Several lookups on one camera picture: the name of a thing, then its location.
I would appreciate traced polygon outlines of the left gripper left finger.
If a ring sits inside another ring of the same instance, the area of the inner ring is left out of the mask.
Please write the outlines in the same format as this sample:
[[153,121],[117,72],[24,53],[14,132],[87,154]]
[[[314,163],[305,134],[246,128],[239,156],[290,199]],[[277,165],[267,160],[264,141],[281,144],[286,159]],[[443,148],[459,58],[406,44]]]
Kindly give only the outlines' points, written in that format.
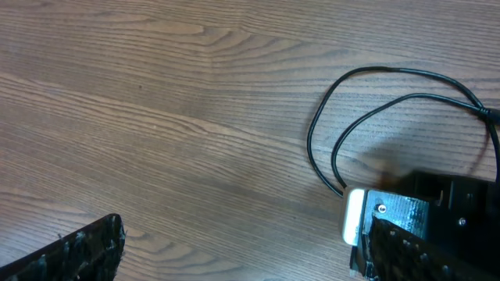
[[108,214],[1,267],[7,281],[113,281],[126,234],[120,215]]

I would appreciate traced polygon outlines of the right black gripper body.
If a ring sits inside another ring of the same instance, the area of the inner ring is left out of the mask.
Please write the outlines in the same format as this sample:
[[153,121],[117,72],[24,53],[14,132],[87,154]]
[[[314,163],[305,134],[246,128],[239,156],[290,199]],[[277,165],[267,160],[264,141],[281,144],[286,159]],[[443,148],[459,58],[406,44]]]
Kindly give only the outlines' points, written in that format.
[[489,273],[499,271],[498,183],[417,171],[383,189],[365,190],[359,272],[373,273],[368,246],[375,218]]

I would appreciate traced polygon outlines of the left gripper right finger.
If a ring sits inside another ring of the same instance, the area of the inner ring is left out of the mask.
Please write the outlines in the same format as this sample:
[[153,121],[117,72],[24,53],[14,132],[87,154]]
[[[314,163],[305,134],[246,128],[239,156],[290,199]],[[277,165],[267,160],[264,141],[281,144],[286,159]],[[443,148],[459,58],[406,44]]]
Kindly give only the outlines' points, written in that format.
[[373,219],[368,250],[375,280],[499,280],[498,275],[447,254],[385,219]]

